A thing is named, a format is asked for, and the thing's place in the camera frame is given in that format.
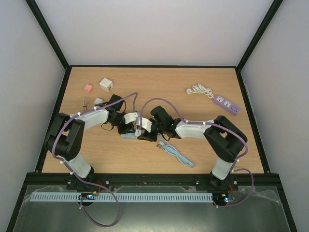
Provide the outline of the white small charger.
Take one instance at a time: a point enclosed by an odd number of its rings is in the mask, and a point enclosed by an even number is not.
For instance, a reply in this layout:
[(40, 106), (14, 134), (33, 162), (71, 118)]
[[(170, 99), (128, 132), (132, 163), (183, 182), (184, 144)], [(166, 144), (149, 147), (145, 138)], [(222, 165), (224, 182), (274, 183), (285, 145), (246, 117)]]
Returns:
[(94, 101), (95, 106), (101, 107), (103, 104), (104, 104), (104, 100), (101, 98), (96, 98)]

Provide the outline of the white tiger cube socket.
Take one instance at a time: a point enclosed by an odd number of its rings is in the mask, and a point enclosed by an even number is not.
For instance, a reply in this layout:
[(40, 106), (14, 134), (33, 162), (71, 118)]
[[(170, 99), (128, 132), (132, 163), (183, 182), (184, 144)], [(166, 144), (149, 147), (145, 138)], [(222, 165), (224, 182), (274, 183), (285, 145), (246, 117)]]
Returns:
[(106, 92), (110, 92), (113, 89), (113, 82), (108, 78), (103, 78), (100, 83), (100, 88)]

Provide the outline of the white usb charger block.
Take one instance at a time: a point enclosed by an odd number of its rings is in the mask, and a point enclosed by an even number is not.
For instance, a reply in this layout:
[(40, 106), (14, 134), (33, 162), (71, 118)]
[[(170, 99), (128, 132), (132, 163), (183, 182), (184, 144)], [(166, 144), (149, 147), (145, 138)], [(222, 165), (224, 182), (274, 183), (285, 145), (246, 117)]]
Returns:
[(136, 131), (135, 131), (135, 136), (136, 136), (136, 137), (139, 137), (139, 136), (141, 136), (143, 133), (144, 133), (144, 130), (136, 129)]

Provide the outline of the pink charger plug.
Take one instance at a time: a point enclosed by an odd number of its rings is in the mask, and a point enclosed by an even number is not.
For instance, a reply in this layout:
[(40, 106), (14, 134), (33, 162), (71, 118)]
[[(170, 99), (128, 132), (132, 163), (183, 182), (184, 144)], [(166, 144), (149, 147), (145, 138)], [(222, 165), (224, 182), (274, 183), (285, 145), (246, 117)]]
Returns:
[(91, 84), (86, 84), (83, 88), (84, 91), (91, 93), (91, 91), (93, 90), (93, 86)]

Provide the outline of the purple power strip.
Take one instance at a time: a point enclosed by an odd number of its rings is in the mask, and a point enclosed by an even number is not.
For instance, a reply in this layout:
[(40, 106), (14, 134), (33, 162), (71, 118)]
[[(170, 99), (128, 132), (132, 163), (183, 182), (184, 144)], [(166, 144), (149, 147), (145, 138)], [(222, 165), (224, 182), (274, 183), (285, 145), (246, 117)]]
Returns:
[(241, 110), (238, 105), (230, 102), (227, 98), (224, 98), (221, 95), (214, 96), (213, 103), (234, 116), (237, 116)]

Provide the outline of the blue-grey power strip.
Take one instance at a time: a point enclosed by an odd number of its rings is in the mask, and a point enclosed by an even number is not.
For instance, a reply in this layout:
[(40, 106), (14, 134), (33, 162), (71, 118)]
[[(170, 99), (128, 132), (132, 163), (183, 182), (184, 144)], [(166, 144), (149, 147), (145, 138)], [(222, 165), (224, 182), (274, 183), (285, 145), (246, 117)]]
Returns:
[(120, 135), (123, 139), (137, 139), (138, 136), (136, 135), (135, 132), (131, 132), (131, 133), (126, 133), (126, 134), (121, 134)]

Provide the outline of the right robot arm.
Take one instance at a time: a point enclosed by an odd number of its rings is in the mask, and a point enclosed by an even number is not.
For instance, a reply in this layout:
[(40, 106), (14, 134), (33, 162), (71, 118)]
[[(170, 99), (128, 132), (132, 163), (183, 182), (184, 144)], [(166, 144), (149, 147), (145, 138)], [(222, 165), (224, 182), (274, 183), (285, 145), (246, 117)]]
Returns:
[(181, 118), (173, 119), (162, 106), (151, 111), (152, 118), (138, 119), (136, 132), (138, 140), (155, 142), (158, 136), (167, 135), (169, 138), (206, 139), (218, 159), (212, 169), (210, 183), (215, 189), (222, 189), (227, 184), (240, 152), (248, 152), (247, 137), (225, 116), (215, 120), (190, 121)]

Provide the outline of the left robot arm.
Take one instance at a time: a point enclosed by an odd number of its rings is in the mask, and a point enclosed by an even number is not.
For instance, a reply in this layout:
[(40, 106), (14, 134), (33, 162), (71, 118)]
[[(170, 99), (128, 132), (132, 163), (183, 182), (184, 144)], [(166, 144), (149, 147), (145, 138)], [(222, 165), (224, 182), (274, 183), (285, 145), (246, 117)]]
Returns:
[(122, 106), (126, 105), (126, 99), (131, 96), (136, 97), (137, 93), (124, 98), (113, 94), (108, 102), (76, 114), (59, 113), (45, 137), (45, 148), (69, 169), (71, 175), (87, 179), (94, 170), (81, 154), (84, 132), (96, 125), (107, 123), (113, 128), (116, 127), (120, 135), (134, 132), (134, 124), (126, 123), (126, 113), (120, 111)]

